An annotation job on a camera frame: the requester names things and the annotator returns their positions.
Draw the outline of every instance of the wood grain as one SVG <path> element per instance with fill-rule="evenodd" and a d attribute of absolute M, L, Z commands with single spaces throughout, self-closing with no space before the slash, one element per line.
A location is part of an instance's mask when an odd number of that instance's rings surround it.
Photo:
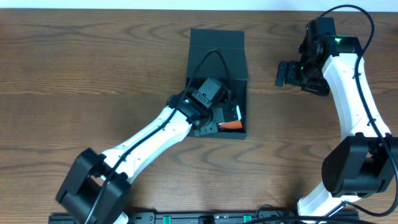
<path fill-rule="evenodd" d="M 130 207 L 165 211 L 293 207 L 320 181 L 340 141 L 332 96 L 276 88 L 317 12 L 0 11 L 0 223 L 46 223 L 74 158 L 132 136 L 184 87 L 190 29 L 244 30 L 249 68 L 245 141 L 188 138 L 134 182 Z M 368 38 L 359 13 L 334 13 L 339 34 Z M 365 55 L 377 107 L 398 132 L 398 14 L 372 13 Z M 381 212 L 395 184 L 360 205 Z M 396 223 L 386 218 L 362 219 Z"/>

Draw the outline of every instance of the cable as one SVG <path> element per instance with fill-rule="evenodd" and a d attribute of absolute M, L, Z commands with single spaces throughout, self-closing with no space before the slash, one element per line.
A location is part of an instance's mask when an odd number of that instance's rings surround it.
<path fill-rule="evenodd" d="M 346 205 L 351 205 L 352 207 L 354 207 L 354 208 L 356 208 L 356 209 L 358 209 L 358 210 L 360 210 L 360 211 L 362 211 L 362 212 L 364 212 L 364 213 L 366 213 L 368 215 L 371 215 L 371 216 L 374 216 L 374 217 L 384 217 L 386 215 L 390 215 L 398 206 L 398 169 L 397 169 L 397 164 L 396 164 L 396 162 L 394 160 L 394 157 L 391 154 L 391 150 L 389 149 L 389 146 L 388 146 L 386 140 L 384 140 L 382 134 L 380 133 L 380 130 L 377 128 L 377 126 L 375 124 L 376 120 L 372 117 L 372 114 L 370 112 L 369 106 L 366 103 L 365 96 L 363 95 L 361 83 L 359 81 L 360 74 L 358 72 L 359 62 L 361 61 L 361 58 L 365 54 L 365 51 L 369 47 L 369 44 L 371 43 L 372 38 L 373 38 L 374 23 L 373 23 L 373 19 L 372 19 L 371 15 L 369 15 L 368 12 L 366 12 L 361 7 L 353 6 L 353 5 L 349 5 L 349 4 L 333 7 L 331 9 L 327 10 L 326 12 L 324 12 L 320 17 L 323 17 L 324 15 L 328 14 L 329 12 L 331 12 L 331 11 L 333 11 L 335 9 L 342 8 L 342 7 L 351 7 L 351 8 L 354 8 L 354 9 L 357 9 L 357 10 L 361 11 L 369 19 L 369 22 L 371 24 L 371 34 L 369 36 L 369 39 L 366 42 L 366 45 L 362 49 L 361 53 L 359 53 L 358 58 L 356 59 L 356 62 L 355 62 L 354 77 L 355 77 L 355 82 L 356 82 L 356 87 L 358 89 L 359 97 L 361 98 L 361 101 L 362 101 L 363 107 L 365 109 L 366 115 L 369 118 L 369 123 L 371 124 L 371 126 L 373 127 L 374 132 L 377 134 L 378 138 L 380 139 L 380 142 L 381 142 L 383 148 L 385 149 L 389 160 L 391 161 L 392 169 L 394 170 L 394 175 L 396 177 L 396 196 L 395 196 L 394 202 L 392 203 L 391 207 L 385 212 L 374 213 L 374 212 L 370 212 L 369 210 L 366 210 L 365 208 L 360 207 L 359 205 L 356 205 L 356 204 L 354 204 L 352 202 L 344 201 L 343 203 L 346 204 Z"/>
<path fill-rule="evenodd" d="M 296 216 L 296 217 L 267 217 L 259 218 L 257 220 L 248 221 L 244 224 L 255 224 L 265 222 L 285 222 L 285 221 L 321 221 L 332 223 L 345 223 L 345 224 L 375 224 L 363 220 L 355 220 L 352 218 L 333 218 L 333 217 L 311 217 L 311 216 Z"/>
<path fill-rule="evenodd" d="M 104 183 L 102 184 L 101 190 L 98 193 L 98 196 L 96 198 L 96 200 L 94 201 L 93 207 L 91 208 L 85 224 L 89 223 L 89 220 L 91 218 L 91 216 L 93 215 L 93 212 L 95 210 L 95 208 L 97 207 L 98 202 L 100 201 L 100 198 L 102 197 L 102 195 L 104 194 L 105 190 L 106 190 L 106 186 L 108 185 L 109 181 L 111 180 L 113 174 L 116 172 L 116 169 L 119 167 L 119 165 L 122 163 L 122 161 L 126 160 L 127 156 L 136 148 L 138 147 L 140 144 L 142 144 L 144 141 L 148 140 L 150 137 L 152 137 L 154 134 L 156 134 L 158 131 L 160 131 L 161 129 L 164 129 L 166 127 L 166 125 L 169 123 L 169 121 L 173 118 L 174 114 L 177 112 L 178 108 L 180 107 L 183 99 L 185 98 L 185 96 L 187 95 L 188 89 L 190 88 L 192 81 L 193 81 L 193 77 L 198 73 L 200 67 L 203 65 L 203 63 L 205 62 L 205 60 L 209 57 L 209 55 L 211 55 L 212 53 L 217 53 L 218 56 L 220 57 L 224 68 L 225 68 L 225 72 L 227 74 L 227 77 L 229 79 L 229 84 L 230 84 L 230 89 L 232 91 L 232 85 L 231 85 L 231 75 L 229 74 L 229 70 L 228 67 L 226 66 L 226 62 L 224 60 L 223 55 L 221 54 L 221 52 L 217 49 L 212 49 L 209 52 L 207 52 L 203 58 L 201 59 L 201 61 L 199 62 L 199 64 L 195 67 L 192 76 L 190 77 L 187 86 L 185 87 L 184 92 L 182 93 L 181 99 L 180 101 L 177 103 L 176 107 L 174 108 L 174 110 L 172 111 L 172 113 L 170 114 L 170 116 L 165 120 L 165 122 L 163 122 L 158 128 L 156 128 L 155 130 L 153 130 L 153 132 L 149 133 L 148 135 L 146 135 L 145 137 L 143 137 L 140 141 L 138 141 L 137 143 L 135 143 L 135 145 L 131 146 L 125 153 L 123 153 L 123 155 L 120 157 L 120 159 L 115 163 L 115 165 L 113 166 L 113 168 L 111 169 L 111 171 L 108 174 L 108 177 L 105 179 Z"/>
<path fill-rule="evenodd" d="M 269 205 L 269 204 L 265 204 L 265 205 L 261 205 L 261 206 L 259 207 L 259 209 L 257 209 L 257 211 L 256 211 L 256 218 L 259 218 L 260 209 L 265 208 L 265 207 L 273 208 L 273 209 L 275 210 L 275 212 L 278 214 L 278 216 L 280 216 L 280 217 L 282 216 L 282 215 L 280 215 L 280 213 L 278 212 L 278 210 L 276 210 L 276 208 L 275 208 L 274 206 Z"/>

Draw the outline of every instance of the open box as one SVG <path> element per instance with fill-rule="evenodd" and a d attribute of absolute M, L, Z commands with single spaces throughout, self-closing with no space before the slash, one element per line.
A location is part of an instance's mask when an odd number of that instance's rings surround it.
<path fill-rule="evenodd" d="M 209 30 L 191 29 L 189 58 L 187 67 L 187 82 L 191 77 L 195 67 L 203 56 L 211 49 L 218 49 L 228 66 L 231 75 L 231 83 L 235 97 L 241 112 L 243 129 L 235 132 L 217 132 L 204 134 L 202 127 L 195 134 L 191 131 L 190 136 L 225 138 L 225 139 L 245 139 L 247 134 L 247 85 L 249 81 L 248 66 L 244 53 L 244 32 L 230 30 Z M 226 72 L 221 60 L 216 54 L 210 55 L 205 63 L 200 67 L 198 73 L 193 78 L 192 87 L 199 88 L 201 84 L 213 75 L 223 83 L 228 83 Z"/>

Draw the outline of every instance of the black cable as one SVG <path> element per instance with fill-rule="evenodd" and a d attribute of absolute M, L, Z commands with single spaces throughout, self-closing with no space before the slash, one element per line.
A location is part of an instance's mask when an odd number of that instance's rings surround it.
<path fill-rule="evenodd" d="M 255 224 L 265 222 L 284 222 L 284 221 L 321 221 L 332 223 L 348 223 L 348 224 L 375 224 L 363 220 L 355 220 L 352 218 L 333 218 L 333 217 L 311 217 L 311 216 L 296 216 L 296 217 L 267 217 L 259 218 L 257 220 L 248 221 L 244 224 Z"/>
<path fill-rule="evenodd" d="M 276 208 L 275 208 L 274 206 L 269 205 L 269 204 L 265 204 L 265 205 L 261 205 L 261 206 L 257 209 L 257 211 L 256 211 L 256 218 L 259 218 L 260 209 L 265 208 L 265 207 L 273 208 L 273 209 L 275 210 L 275 212 L 278 214 L 278 216 L 280 216 L 280 217 L 282 216 L 282 215 L 278 212 L 278 210 L 276 210 Z"/>
<path fill-rule="evenodd" d="M 386 215 L 390 215 L 398 206 L 398 169 L 397 169 L 397 164 L 396 164 L 396 162 L 394 160 L 394 157 L 391 154 L 391 150 L 389 149 L 389 146 L 388 146 L 386 140 L 383 138 L 382 134 L 380 133 L 380 130 L 377 128 L 377 126 L 375 124 L 376 120 L 372 117 L 372 114 L 370 112 L 369 106 L 366 103 L 365 97 L 363 95 L 361 83 L 359 81 L 359 76 L 361 74 L 359 74 L 359 72 L 358 72 L 359 62 L 361 61 L 361 58 L 363 57 L 366 49 L 369 47 L 369 44 L 371 43 L 372 38 L 373 38 L 374 23 L 373 23 L 373 19 L 372 19 L 371 15 L 369 15 L 368 12 L 366 12 L 361 7 L 353 6 L 353 5 L 349 5 L 349 4 L 333 7 L 331 9 L 327 10 L 326 12 L 324 12 L 320 17 L 323 17 L 324 15 L 328 14 L 329 12 L 331 12 L 331 11 L 333 11 L 335 9 L 342 8 L 342 7 L 351 7 L 351 8 L 354 8 L 354 9 L 357 9 L 357 10 L 361 11 L 369 19 L 369 22 L 371 24 L 371 34 L 369 36 L 369 39 L 366 42 L 366 45 L 362 49 L 361 53 L 358 55 L 358 58 L 356 59 L 356 62 L 355 62 L 354 77 L 355 77 L 355 82 L 356 82 L 356 87 L 358 89 L 359 97 L 361 98 L 361 101 L 362 101 L 363 107 L 365 109 L 366 115 L 369 118 L 369 123 L 371 124 L 371 126 L 373 127 L 374 132 L 377 134 L 378 138 L 380 139 L 380 142 L 381 142 L 383 148 L 385 149 L 386 154 L 387 154 L 387 156 L 388 156 L 388 158 L 389 158 L 389 160 L 391 162 L 392 169 L 394 170 L 394 175 L 396 177 L 396 196 L 394 198 L 394 202 L 392 203 L 391 207 L 385 212 L 374 213 L 374 212 L 370 212 L 369 210 L 366 210 L 365 208 L 360 207 L 359 205 L 356 205 L 356 204 L 354 204 L 352 202 L 345 201 L 343 203 L 346 204 L 346 205 L 351 205 L 352 207 L 354 207 L 354 208 L 356 208 L 356 209 L 358 209 L 358 210 L 360 210 L 360 211 L 362 211 L 362 212 L 364 212 L 364 213 L 366 213 L 368 215 L 371 215 L 371 216 L 374 216 L 374 217 L 384 217 Z"/>
<path fill-rule="evenodd" d="M 226 62 L 225 62 L 224 57 L 223 57 L 223 55 L 221 54 L 221 52 L 220 52 L 219 50 L 217 50 L 217 49 L 213 49 L 213 50 L 210 50 L 209 52 L 207 52 L 207 53 L 203 56 L 203 58 L 202 58 L 202 60 L 199 62 L 199 64 L 195 67 L 195 69 L 194 69 L 194 71 L 193 71 L 193 73 L 192 73 L 192 76 L 190 77 L 190 79 L 189 79 L 189 81 L 188 81 L 188 83 L 187 83 L 187 86 L 185 87 L 185 90 L 184 90 L 184 92 L 182 93 L 182 96 L 181 96 L 180 101 L 177 103 L 176 107 L 174 108 L 174 110 L 172 111 L 172 113 L 170 114 L 170 116 L 169 116 L 169 117 L 165 120 L 165 122 L 163 122 L 158 128 L 156 128 L 155 130 L 153 130 L 153 132 L 149 133 L 148 135 L 146 135 L 145 137 L 143 137 L 140 141 L 138 141 L 137 143 L 135 143 L 135 145 L 131 146 L 125 153 L 123 153 L 123 155 L 120 157 L 120 159 L 115 163 L 115 165 L 113 166 L 113 168 L 112 168 L 111 171 L 109 172 L 108 177 L 105 179 L 104 183 L 103 183 L 102 186 L 101 186 L 101 190 L 99 191 L 98 196 L 97 196 L 96 200 L 94 201 L 93 207 L 91 208 L 91 210 L 90 210 L 90 212 L 89 212 L 89 214 L 88 214 L 88 216 L 87 216 L 87 218 L 86 218 L 85 224 L 88 224 L 88 222 L 89 222 L 91 216 L 93 215 L 93 212 L 94 212 L 95 208 L 97 207 L 98 202 L 100 201 L 100 198 L 102 197 L 102 195 L 103 195 L 104 192 L 105 192 L 105 189 L 106 189 L 107 184 L 108 184 L 109 181 L 111 180 L 113 174 L 116 172 L 116 169 L 119 167 L 119 165 L 122 163 L 122 161 L 126 160 L 127 156 L 128 156 L 136 147 L 138 147 L 138 146 L 139 146 L 140 144 L 142 144 L 144 141 L 148 140 L 150 137 L 152 137 L 152 136 L 153 136 L 154 134 L 156 134 L 158 131 L 160 131 L 161 129 L 163 129 L 163 128 L 166 127 L 166 124 L 168 124 L 169 121 L 173 118 L 174 114 L 177 112 L 179 106 L 181 105 L 183 99 L 184 99 L 185 96 L 187 95 L 187 91 L 188 91 L 188 89 L 190 88 L 190 86 L 191 86 L 191 84 L 192 84 L 193 77 L 198 73 L 200 67 L 203 65 L 203 63 L 205 62 L 205 60 L 206 60 L 206 59 L 209 57 L 209 55 L 211 55 L 212 53 L 217 53 L 218 56 L 220 57 L 220 59 L 221 59 L 223 65 L 224 65 L 224 68 L 225 68 L 225 72 L 226 72 L 226 74 L 227 74 L 227 77 L 228 77 L 228 79 L 229 79 L 229 84 L 230 84 L 230 85 L 232 84 L 232 83 L 231 83 L 231 76 L 230 76 L 230 74 L 229 74 L 228 67 L 226 66 Z"/>

